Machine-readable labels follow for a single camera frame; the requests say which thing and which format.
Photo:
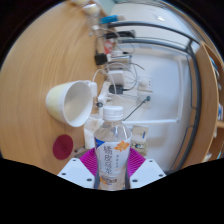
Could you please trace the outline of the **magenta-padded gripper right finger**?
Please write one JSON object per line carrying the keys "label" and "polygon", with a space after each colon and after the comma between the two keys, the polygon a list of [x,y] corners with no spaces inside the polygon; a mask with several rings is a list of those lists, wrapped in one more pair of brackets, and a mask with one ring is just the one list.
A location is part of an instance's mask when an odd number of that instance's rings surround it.
{"label": "magenta-padded gripper right finger", "polygon": [[139,152],[130,149],[125,179],[127,189],[141,188],[165,176],[154,159],[145,159]]}

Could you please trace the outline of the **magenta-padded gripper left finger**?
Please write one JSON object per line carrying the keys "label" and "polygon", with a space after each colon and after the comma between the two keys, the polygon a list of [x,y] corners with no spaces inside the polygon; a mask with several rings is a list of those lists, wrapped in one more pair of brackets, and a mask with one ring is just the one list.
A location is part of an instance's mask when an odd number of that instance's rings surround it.
{"label": "magenta-padded gripper left finger", "polygon": [[87,151],[80,158],[72,158],[58,176],[78,186],[96,189],[99,175],[95,149]]}

